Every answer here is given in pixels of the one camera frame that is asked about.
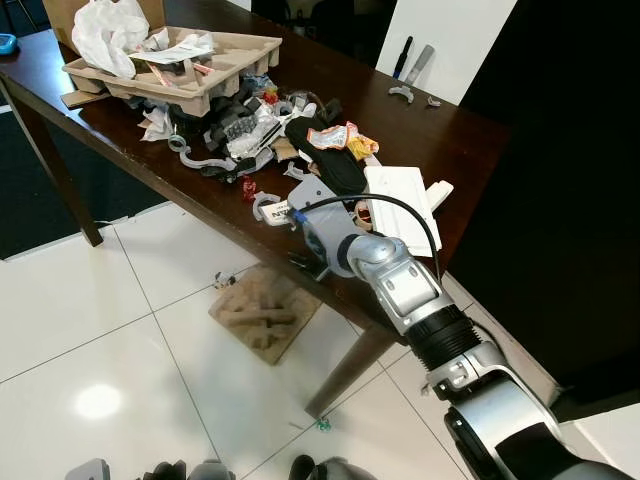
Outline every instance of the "black wall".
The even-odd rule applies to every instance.
[[[565,388],[560,419],[640,400],[631,5],[520,0],[462,102],[513,134],[450,271]]]

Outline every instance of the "table leg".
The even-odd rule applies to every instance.
[[[347,352],[329,378],[311,399],[305,411],[320,417],[333,401],[356,381],[373,363],[395,343],[395,337],[386,329],[372,325]]]
[[[80,226],[87,241],[96,246],[102,243],[102,236],[96,227],[89,210],[80,198],[80,194],[73,185],[71,174],[56,149],[44,119],[31,107],[20,100],[11,97],[6,86],[0,81],[0,90],[11,106],[22,131],[26,135],[31,147],[36,152],[38,160],[47,173],[69,209],[71,215]]]

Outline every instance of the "black carpet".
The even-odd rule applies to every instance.
[[[49,125],[49,131],[95,220],[133,215],[165,201],[59,128]],[[0,115],[0,138],[0,258],[78,232],[13,113]]]

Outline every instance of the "black cable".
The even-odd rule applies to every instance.
[[[438,250],[436,249],[436,242],[433,239],[433,234],[431,233],[431,230],[429,229],[429,225],[427,225],[427,222],[425,222],[424,218],[422,218],[420,216],[420,214],[418,212],[416,212],[416,210],[412,206],[407,205],[402,200],[398,200],[397,198],[393,198],[393,197],[390,197],[388,195],[379,195],[377,193],[359,193],[359,194],[355,194],[355,195],[338,195],[337,197],[325,198],[324,200],[320,200],[320,201],[318,201],[316,203],[313,203],[311,205],[307,205],[306,207],[301,208],[299,210],[299,212],[300,213],[305,213],[305,212],[308,212],[310,210],[314,210],[314,209],[319,208],[319,207],[324,207],[325,205],[329,205],[331,203],[349,202],[349,201],[355,201],[355,200],[381,200],[383,202],[393,203],[394,205],[402,207],[407,212],[409,212],[413,216],[413,218],[415,218],[418,221],[418,223],[420,223],[420,226],[424,230],[424,233],[427,234],[427,239],[429,240],[429,248],[431,248],[431,254],[433,255],[433,263],[434,263],[435,270],[436,270],[436,278],[438,279],[438,282],[440,282],[440,278],[441,278],[440,277],[440,259],[438,258]]]
[[[507,356],[504,354],[504,350],[502,349],[502,346],[500,345],[500,343],[498,342],[498,339],[496,338],[496,336],[491,333],[489,331],[489,329],[487,327],[484,327],[482,325],[480,325],[478,322],[476,322],[473,318],[469,318],[469,320],[471,320],[471,325],[473,325],[475,328],[477,328],[478,330],[482,330],[482,332],[484,332],[484,334],[489,337],[491,339],[491,341],[496,345],[496,348],[500,351],[500,353],[502,354],[502,356],[504,358],[507,358]]]

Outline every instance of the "dark wood tabletop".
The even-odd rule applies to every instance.
[[[269,71],[277,85],[311,90],[325,101],[339,98],[343,120],[356,123],[379,142],[377,156],[383,165],[419,167],[425,185],[438,180],[453,184],[455,190],[435,215],[446,268],[498,162],[508,136],[505,128],[447,102],[439,109],[425,109],[427,95],[419,90],[407,105],[402,97],[387,94],[398,81],[230,3],[165,4],[170,25],[282,37],[280,65]],[[0,79],[16,101],[277,267],[356,324],[367,328],[376,322],[392,330],[364,283],[336,276],[316,283],[297,271],[287,252],[309,255],[301,233],[256,222],[251,205],[242,202],[240,184],[224,185],[182,166],[166,142],[141,142],[139,111],[115,98],[67,109],[60,95],[74,87],[60,68],[75,54],[59,45],[51,30],[23,37],[19,46],[17,53],[0,57]],[[192,158],[208,158],[203,147],[193,150]],[[285,198],[297,184],[282,175],[285,168],[274,162],[254,174],[258,190]]]

